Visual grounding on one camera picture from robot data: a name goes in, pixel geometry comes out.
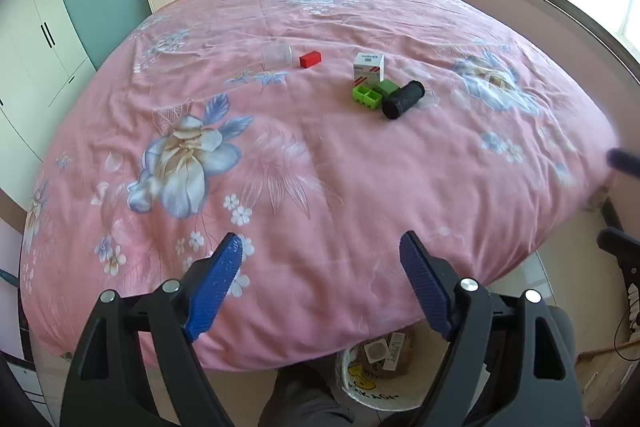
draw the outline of small cardboard box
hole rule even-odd
[[[370,87],[377,86],[385,78],[385,55],[382,53],[358,53],[353,62],[353,86],[363,82]]]

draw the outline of white trash bin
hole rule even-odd
[[[336,359],[338,387],[356,402],[380,411],[399,412],[420,407],[449,344],[427,321],[419,322],[413,328],[414,352],[404,375],[389,379],[367,374],[362,364],[356,362],[358,344],[345,349]]]

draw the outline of black cable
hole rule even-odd
[[[629,306],[629,310],[631,308],[633,308],[636,304],[638,304],[638,302],[640,302],[640,299],[636,299],[634,301],[633,304],[631,304],[631,306]],[[618,327],[616,328],[616,333],[615,335],[613,335],[613,349],[616,350],[616,353],[618,354],[618,356],[622,359],[622,360],[626,360],[627,362],[637,362],[638,360],[640,360],[640,357],[637,359],[628,359],[627,357],[624,357],[622,355],[622,353],[620,353],[618,351],[618,348],[616,347],[616,337],[618,336],[618,332],[620,331],[620,326],[622,326],[622,322],[625,320],[626,314],[622,316],[622,318],[620,319],[620,324],[618,324]]]

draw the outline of red box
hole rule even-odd
[[[319,62],[322,62],[322,55],[320,52],[311,52],[300,57],[300,66],[303,68],[310,68],[315,66]]]

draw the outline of wardrobe handle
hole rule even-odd
[[[49,45],[49,48],[52,48],[53,46],[51,45],[51,42],[49,42],[49,37],[47,37],[47,34],[44,31],[44,26],[42,24],[40,25],[40,29],[42,30],[42,34],[44,35],[44,38],[47,39],[47,44]]]
[[[51,39],[51,44],[53,44],[55,46],[56,45],[56,41],[53,39],[53,36],[51,35],[51,32],[49,31],[49,27],[47,26],[47,23],[44,23],[44,27],[47,29],[47,33],[49,34],[49,39]]]

